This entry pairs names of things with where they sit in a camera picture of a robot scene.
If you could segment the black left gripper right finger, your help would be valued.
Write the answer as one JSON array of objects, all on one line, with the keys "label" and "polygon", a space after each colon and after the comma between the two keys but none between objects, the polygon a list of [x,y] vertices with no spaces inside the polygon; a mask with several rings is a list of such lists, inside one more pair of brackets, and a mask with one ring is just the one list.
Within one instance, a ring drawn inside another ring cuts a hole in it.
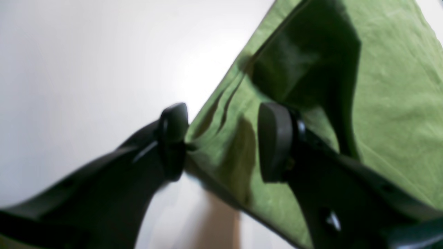
[{"label": "black left gripper right finger", "polygon": [[315,249],[442,248],[442,211],[335,152],[297,111],[262,103],[258,145],[263,181],[288,184]]}]

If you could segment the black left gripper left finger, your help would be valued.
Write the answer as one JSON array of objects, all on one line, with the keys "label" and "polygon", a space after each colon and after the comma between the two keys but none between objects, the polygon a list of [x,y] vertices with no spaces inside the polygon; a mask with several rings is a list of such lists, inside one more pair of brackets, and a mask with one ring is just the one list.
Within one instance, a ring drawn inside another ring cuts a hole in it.
[{"label": "black left gripper left finger", "polygon": [[182,175],[188,126],[186,104],[173,104],[114,151],[1,208],[1,248],[134,249],[152,198]]}]

